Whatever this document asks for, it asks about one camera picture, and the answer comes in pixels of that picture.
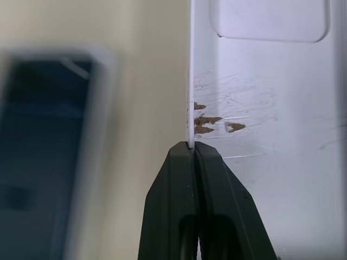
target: black clip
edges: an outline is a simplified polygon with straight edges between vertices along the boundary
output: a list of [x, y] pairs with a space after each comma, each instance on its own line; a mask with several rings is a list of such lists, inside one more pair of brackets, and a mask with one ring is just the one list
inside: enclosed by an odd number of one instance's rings
[[179, 142], [145, 203], [138, 260], [277, 260], [252, 196], [217, 150]]

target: white plastic panel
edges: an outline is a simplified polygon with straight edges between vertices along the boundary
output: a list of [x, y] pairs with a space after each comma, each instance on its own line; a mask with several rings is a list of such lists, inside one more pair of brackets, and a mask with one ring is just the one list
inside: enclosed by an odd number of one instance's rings
[[327, 0], [210, 0], [221, 37], [317, 42], [328, 31]]
[[346, 259], [344, 1], [331, 1], [330, 30], [317, 43], [220, 38], [210, 3], [195, 5], [191, 87], [195, 118], [216, 122], [195, 140], [217, 148], [249, 190], [282, 260]]

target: rust spot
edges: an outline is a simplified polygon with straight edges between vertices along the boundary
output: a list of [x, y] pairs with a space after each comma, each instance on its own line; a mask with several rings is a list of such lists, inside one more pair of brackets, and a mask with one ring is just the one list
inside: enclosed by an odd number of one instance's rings
[[214, 129], [204, 126], [195, 126], [194, 127], [194, 134], [206, 134], [214, 131]]
[[229, 123], [228, 126], [230, 126], [232, 129], [229, 131], [229, 133], [233, 133], [235, 131], [244, 129], [246, 125], [242, 123]]
[[194, 102], [194, 110], [200, 110], [206, 108], [205, 105], [199, 105], [198, 103]]
[[215, 122], [221, 120], [223, 118], [219, 118], [219, 117], [213, 117], [213, 118], [206, 118], [205, 116], [199, 116], [198, 118], [194, 119], [194, 125], [196, 126], [202, 126], [204, 124], [214, 124]]

